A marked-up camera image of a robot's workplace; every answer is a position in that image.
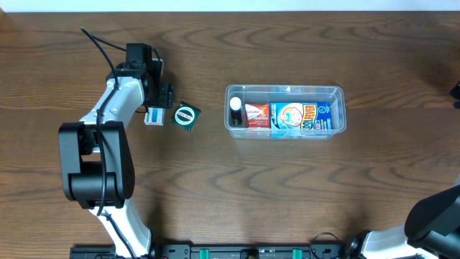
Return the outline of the white Panadol box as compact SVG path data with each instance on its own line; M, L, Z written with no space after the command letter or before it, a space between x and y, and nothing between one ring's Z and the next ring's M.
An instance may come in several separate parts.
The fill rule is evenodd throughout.
M149 107L144 116L144 123L147 126L163 126L165 123L165 109Z

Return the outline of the small dark medicine bottle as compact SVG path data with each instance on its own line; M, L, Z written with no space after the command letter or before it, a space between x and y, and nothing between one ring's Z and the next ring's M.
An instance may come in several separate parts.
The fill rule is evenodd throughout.
M231 122L235 126L242 124L242 101L239 97L232 97L229 101Z

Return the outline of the red Panadol ActiFast box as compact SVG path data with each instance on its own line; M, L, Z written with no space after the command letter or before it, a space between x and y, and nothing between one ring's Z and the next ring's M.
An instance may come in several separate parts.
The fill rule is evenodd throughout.
M269 104L245 104L248 128L270 128Z

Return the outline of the blue Cool Fever box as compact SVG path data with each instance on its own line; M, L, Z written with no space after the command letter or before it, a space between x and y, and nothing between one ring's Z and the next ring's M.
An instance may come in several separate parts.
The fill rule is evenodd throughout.
M272 138L298 138L332 129L328 102L270 103Z

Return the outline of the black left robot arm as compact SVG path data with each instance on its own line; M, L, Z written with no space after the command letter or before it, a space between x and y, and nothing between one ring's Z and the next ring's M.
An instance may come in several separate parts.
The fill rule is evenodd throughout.
M95 215L114 244L73 247L71 258L153 258L152 233L132 200L134 164L126 130L141 106L169 109L173 86L161 81L164 62L156 49L129 43L126 60L111 67L106 90L79 122L58 131L63 191Z

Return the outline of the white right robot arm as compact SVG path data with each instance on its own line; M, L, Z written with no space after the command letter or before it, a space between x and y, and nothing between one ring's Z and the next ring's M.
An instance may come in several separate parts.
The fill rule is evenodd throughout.
M420 200L403 225L356 237L347 258L459 259L459 181Z

